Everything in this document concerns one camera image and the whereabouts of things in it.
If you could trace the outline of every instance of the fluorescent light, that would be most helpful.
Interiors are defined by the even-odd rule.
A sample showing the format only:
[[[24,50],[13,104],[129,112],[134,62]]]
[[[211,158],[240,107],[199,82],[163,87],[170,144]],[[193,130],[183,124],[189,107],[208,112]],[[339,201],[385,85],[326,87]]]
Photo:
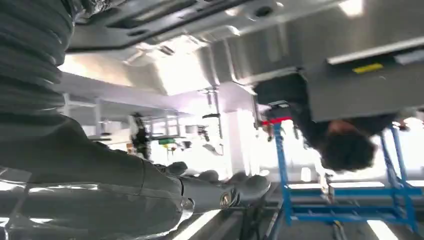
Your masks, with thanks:
[[[330,183],[330,185],[333,188],[336,188],[336,189],[384,187],[384,184],[382,182],[379,182],[379,181],[333,182],[333,183]],[[299,184],[289,184],[288,187],[291,188],[291,189],[320,189],[321,184],[319,184],[319,183],[299,183]]]
[[[214,218],[221,210],[212,210],[204,213],[184,231],[178,234],[173,240],[189,240],[196,234],[204,225],[206,225],[212,218]]]
[[[309,167],[302,167],[300,170],[300,179],[304,182],[310,182],[311,178],[311,169]]]
[[[339,7],[348,17],[360,16],[364,13],[364,0],[346,0]]]
[[[359,182],[333,182],[330,185],[334,188],[378,188],[384,187],[384,184],[379,181],[359,181]]]
[[[382,221],[368,220],[367,223],[379,240],[398,240],[390,228]]]
[[[406,182],[413,187],[424,187],[424,180],[410,180]]]

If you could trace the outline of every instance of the gray hose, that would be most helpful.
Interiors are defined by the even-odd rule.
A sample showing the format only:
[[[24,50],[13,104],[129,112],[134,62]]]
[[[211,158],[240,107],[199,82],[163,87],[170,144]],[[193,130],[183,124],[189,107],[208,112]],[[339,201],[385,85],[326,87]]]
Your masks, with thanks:
[[[55,65],[64,61],[71,16],[60,1],[2,0],[0,8],[0,113],[55,113],[64,100],[51,87],[61,78]]]

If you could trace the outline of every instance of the green object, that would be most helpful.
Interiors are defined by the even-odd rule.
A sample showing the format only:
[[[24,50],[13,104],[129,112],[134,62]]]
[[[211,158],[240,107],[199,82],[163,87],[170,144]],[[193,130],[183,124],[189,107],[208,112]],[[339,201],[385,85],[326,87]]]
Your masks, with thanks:
[[[174,143],[175,143],[175,139],[173,138],[165,138],[165,139],[159,140],[159,145],[174,144]]]

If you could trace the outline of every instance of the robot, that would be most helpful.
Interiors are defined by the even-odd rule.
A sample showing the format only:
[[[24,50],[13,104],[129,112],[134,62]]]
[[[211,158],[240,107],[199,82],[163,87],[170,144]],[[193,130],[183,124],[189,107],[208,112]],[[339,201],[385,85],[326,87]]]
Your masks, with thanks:
[[[259,199],[254,176],[211,184],[163,174],[87,138],[58,113],[74,22],[122,0],[0,0],[0,226],[4,239],[128,240],[166,235],[192,214]]]

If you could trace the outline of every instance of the red strap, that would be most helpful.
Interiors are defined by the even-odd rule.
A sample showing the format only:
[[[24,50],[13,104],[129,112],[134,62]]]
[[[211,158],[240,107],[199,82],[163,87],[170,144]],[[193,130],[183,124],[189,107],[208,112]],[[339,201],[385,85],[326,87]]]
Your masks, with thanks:
[[[287,120],[292,120],[292,118],[289,117],[289,116],[277,117],[277,118],[274,118],[274,119],[270,119],[269,121],[262,121],[262,125],[265,126],[265,125],[268,125],[270,123],[271,124],[278,124],[278,123],[281,123],[281,122],[287,121]]]

